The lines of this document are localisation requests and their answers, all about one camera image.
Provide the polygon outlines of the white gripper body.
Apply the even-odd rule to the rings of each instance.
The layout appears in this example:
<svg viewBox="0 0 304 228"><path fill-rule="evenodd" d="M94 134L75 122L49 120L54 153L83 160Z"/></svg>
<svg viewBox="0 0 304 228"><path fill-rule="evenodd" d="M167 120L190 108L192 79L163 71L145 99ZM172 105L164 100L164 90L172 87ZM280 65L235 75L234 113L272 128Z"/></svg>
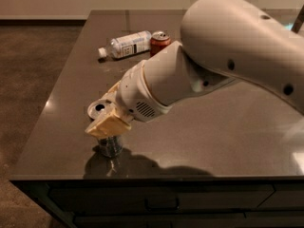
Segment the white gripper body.
<svg viewBox="0 0 304 228"><path fill-rule="evenodd" d="M135 120L146 123L167 114L172 106L161 104L150 92L144 78L145 63L137 63L119 81L116 103Z"/></svg>

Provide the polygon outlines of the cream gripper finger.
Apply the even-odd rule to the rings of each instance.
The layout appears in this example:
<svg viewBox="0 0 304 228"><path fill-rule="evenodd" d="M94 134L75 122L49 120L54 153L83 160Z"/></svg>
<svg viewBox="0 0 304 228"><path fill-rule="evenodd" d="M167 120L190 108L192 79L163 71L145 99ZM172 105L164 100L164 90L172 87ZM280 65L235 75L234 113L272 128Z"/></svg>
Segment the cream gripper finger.
<svg viewBox="0 0 304 228"><path fill-rule="evenodd" d="M121 111L116 107L107 107L98 117L86 128L88 135L97 139L106 139L112 136L119 136L129 131L131 125L128 119L124 118Z"/></svg>
<svg viewBox="0 0 304 228"><path fill-rule="evenodd" d="M117 82L113 87L111 87L106 94L102 97L102 100L114 102L116 94L119 88L120 82Z"/></svg>

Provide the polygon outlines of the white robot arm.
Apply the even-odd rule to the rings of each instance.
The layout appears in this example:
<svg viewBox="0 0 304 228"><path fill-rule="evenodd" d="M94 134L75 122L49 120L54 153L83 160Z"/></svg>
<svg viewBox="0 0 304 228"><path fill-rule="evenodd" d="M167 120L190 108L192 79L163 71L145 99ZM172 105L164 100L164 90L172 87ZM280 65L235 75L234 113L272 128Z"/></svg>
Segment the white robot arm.
<svg viewBox="0 0 304 228"><path fill-rule="evenodd" d="M176 102L242 80L304 113L304 38L244 0L198 0L184 14L180 40L130 68L100 99L86 133L122 135Z"/></svg>

